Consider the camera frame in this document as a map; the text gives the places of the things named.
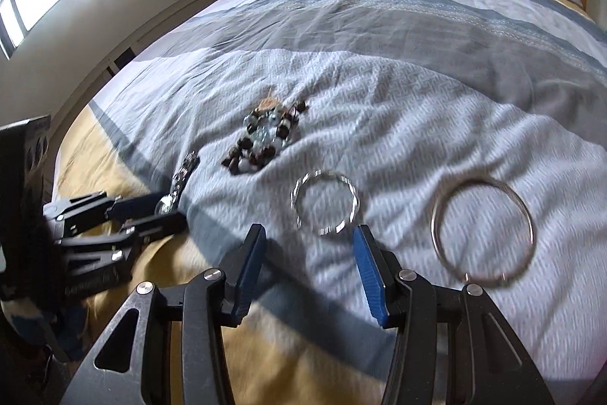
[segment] metal ring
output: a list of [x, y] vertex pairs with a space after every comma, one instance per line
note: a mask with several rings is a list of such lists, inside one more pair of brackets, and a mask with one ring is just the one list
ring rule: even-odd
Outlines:
[[[529, 249], [527, 250], [524, 259], [511, 272], [502, 272], [501, 275], [493, 278], [475, 277], [472, 276], [470, 273], [463, 272], [459, 268], [457, 268], [453, 263], [451, 263], [447, 259], [447, 256], [445, 255], [445, 250], [442, 247], [442, 241], [440, 237], [442, 216], [444, 214], [444, 209], [447, 205], [448, 200], [453, 197], [456, 191], [463, 189], [467, 186], [473, 186], [476, 184], [487, 184], [506, 193], [506, 195], [518, 206], [518, 209], [524, 215], [527, 227], [529, 228]], [[482, 287], [488, 288], [503, 287], [513, 282], [515, 279], [519, 278], [527, 270], [531, 260], [533, 259], [533, 254], [535, 253], [536, 243], [535, 233], [533, 230], [533, 220], [531, 218], [531, 213], [529, 213], [529, 209], [527, 209], [527, 206], [523, 203], [523, 200], [520, 198], [520, 196], [516, 194], [514, 190], [510, 186], [508, 186], [508, 184], [494, 179], [489, 175], [467, 176], [459, 182], [455, 183], [451, 188], [449, 188], [436, 200], [436, 203], [434, 204], [434, 210], [432, 211], [432, 220], [430, 221], [430, 232], [432, 234], [432, 243], [434, 244], [436, 256], [438, 256], [439, 261], [447, 269], [447, 271], [454, 275], [458, 280], [466, 284], [475, 283]]]
[[339, 172], [333, 172], [332, 170], [319, 169], [319, 170], [315, 170], [312, 173], [307, 173], [303, 177], [297, 179], [297, 182], [295, 183], [295, 187], [293, 188], [293, 191], [291, 193], [291, 209], [293, 210], [293, 212], [295, 213], [295, 216], [296, 216], [297, 228], [301, 228], [302, 219], [299, 215], [299, 211], [297, 210], [297, 199], [299, 197], [299, 193], [302, 190], [302, 188], [304, 187], [304, 185], [306, 185], [307, 183], [309, 183], [310, 181], [312, 181], [314, 179], [318, 179], [321, 176], [334, 178], [334, 179], [337, 179], [338, 181], [344, 183], [346, 186], [348, 186], [348, 189], [350, 190], [352, 197], [353, 197], [352, 211], [350, 212], [350, 215], [348, 215], [347, 218], [344, 218], [344, 220], [342, 220], [336, 226], [324, 227], [324, 228], [318, 229], [316, 231], [316, 233], [318, 235], [338, 234], [338, 232], [341, 232], [342, 230], [344, 230], [344, 228], [346, 226], [350, 225], [354, 221], [354, 217], [356, 217], [356, 214], [358, 213], [358, 210], [360, 208], [360, 199], [358, 197], [358, 192], [357, 192], [356, 188], [354, 187], [354, 185], [352, 184], [352, 182], [350, 182], [350, 179], [348, 179], [345, 175], [343, 175]]

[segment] bedsheet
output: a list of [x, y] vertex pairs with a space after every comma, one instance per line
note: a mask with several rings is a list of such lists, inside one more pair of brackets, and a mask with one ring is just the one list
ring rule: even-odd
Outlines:
[[[371, 317], [349, 232], [298, 230], [289, 192], [311, 170], [344, 173], [357, 221], [402, 266], [459, 289], [430, 215], [441, 187], [481, 170], [517, 191], [537, 233], [524, 276], [490, 295], [557, 403], [573, 403], [607, 357], [606, 46], [570, 0], [219, 0], [120, 71], [61, 146], [56, 197], [167, 191], [183, 157], [201, 157], [180, 203], [189, 234], [151, 244], [128, 286], [90, 299], [93, 335], [140, 281], [187, 282], [259, 222], [271, 243], [256, 300], [224, 331], [236, 403], [378, 403], [395, 334]], [[268, 94], [309, 109], [269, 166], [232, 176], [220, 162]], [[311, 188], [303, 208], [343, 217], [341, 193]], [[484, 189], [451, 203], [442, 237], [474, 273], [513, 266], [526, 241], [517, 209]], [[440, 403], [441, 372], [436, 384]]]

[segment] glass bead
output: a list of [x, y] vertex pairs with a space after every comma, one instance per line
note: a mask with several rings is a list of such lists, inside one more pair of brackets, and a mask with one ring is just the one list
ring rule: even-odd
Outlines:
[[257, 118], [254, 115], [249, 114], [247, 117], [245, 117], [245, 119], [242, 121], [242, 124], [244, 124], [245, 127], [250, 126], [251, 124], [253, 124], [254, 126], [257, 126]]
[[263, 141], [259, 141], [259, 139], [256, 139], [255, 141], [253, 141], [253, 148], [251, 148], [251, 153], [259, 154], [262, 151], [262, 148]]
[[249, 173], [253, 171], [253, 165], [246, 158], [242, 159], [238, 164], [238, 168], [242, 173]]
[[283, 142], [280, 138], [276, 137], [271, 141], [271, 145], [276, 150], [276, 154], [279, 154], [283, 147]]
[[265, 142], [266, 137], [269, 135], [268, 129], [266, 127], [258, 127], [253, 133], [251, 133], [251, 139], [253, 142]]
[[276, 111], [270, 112], [268, 116], [268, 124], [270, 126], [278, 126], [280, 123], [280, 114]]

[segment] blue gripper pad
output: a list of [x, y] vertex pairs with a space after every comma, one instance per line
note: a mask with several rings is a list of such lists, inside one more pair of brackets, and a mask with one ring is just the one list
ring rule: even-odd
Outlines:
[[358, 273], [360, 273], [360, 280], [365, 289], [366, 302], [371, 310], [371, 315], [377, 319], [382, 328], [386, 328], [388, 308], [385, 304], [385, 287], [361, 227], [354, 229], [352, 244]]
[[257, 285], [257, 278], [259, 278], [259, 272], [262, 269], [263, 259], [265, 258], [267, 240], [265, 228], [259, 225], [256, 229], [251, 229], [248, 235], [257, 237], [257, 242], [254, 244], [253, 249], [248, 253], [247, 259], [242, 267], [241, 276], [238, 279], [237, 292], [239, 297], [234, 304], [232, 309], [232, 316], [236, 321], [236, 324], [240, 323], [242, 319], [248, 314], [251, 302], [253, 301], [253, 294], [255, 292], [255, 286]]

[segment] metal screw head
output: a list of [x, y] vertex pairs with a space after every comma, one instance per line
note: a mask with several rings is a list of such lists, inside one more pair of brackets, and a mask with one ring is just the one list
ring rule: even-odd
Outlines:
[[398, 277], [403, 282], [412, 282], [417, 278], [417, 273], [415, 273], [412, 269], [402, 269], [398, 272]]
[[214, 282], [215, 280], [219, 280], [222, 277], [223, 273], [219, 268], [209, 268], [203, 274], [205, 280], [209, 280], [210, 282]]
[[471, 296], [481, 296], [483, 295], [483, 287], [477, 284], [470, 284], [465, 288], [465, 291], [468, 292]]
[[152, 282], [141, 282], [137, 286], [137, 293], [142, 296], [149, 294], [152, 290], [154, 290], [154, 284]]

